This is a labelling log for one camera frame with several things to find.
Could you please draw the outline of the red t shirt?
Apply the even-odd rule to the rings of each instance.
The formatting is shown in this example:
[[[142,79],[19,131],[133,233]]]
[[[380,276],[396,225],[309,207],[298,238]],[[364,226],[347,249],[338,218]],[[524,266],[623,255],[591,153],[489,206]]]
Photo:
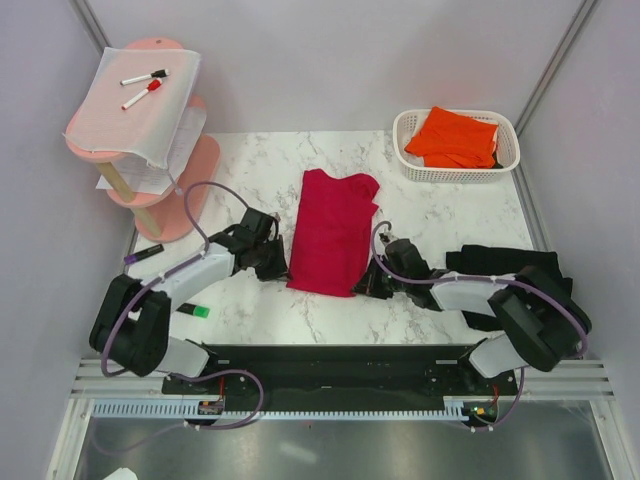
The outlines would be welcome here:
[[[304,172],[288,288],[340,298],[354,295],[369,263],[379,189],[364,173],[334,178],[322,169]]]

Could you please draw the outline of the black t shirt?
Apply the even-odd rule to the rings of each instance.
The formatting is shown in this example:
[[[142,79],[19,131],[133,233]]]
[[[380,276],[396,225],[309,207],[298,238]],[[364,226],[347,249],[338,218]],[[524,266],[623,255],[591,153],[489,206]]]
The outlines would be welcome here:
[[[446,268],[468,275],[506,275],[533,266],[572,294],[573,279],[564,277],[555,252],[522,250],[482,245],[463,245],[459,251],[446,253]]]

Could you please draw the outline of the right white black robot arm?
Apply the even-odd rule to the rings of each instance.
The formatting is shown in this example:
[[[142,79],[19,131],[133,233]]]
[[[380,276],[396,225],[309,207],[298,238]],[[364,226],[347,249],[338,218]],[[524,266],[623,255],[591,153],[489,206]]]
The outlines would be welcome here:
[[[526,266],[500,276],[432,269],[409,240],[386,234],[382,239],[384,253],[372,255],[355,294],[386,300],[401,292],[422,309],[497,321],[501,334],[480,341],[463,357],[457,377],[465,391],[481,393],[494,377],[521,367],[549,372],[583,353],[588,316],[540,269]]]

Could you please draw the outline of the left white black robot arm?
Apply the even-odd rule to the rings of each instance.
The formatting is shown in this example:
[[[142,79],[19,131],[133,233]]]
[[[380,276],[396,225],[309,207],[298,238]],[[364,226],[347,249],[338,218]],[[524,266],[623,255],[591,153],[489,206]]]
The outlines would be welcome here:
[[[202,290],[252,269],[260,281],[289,276],[279,220],[249,208],[241,221],[208,238],[208,249],[154,278],[115,277],[89,336],[91,348],[139,377],[155,371],[184,377],[198,393],[219,382],[201,345],[170,336],[172,314]]]

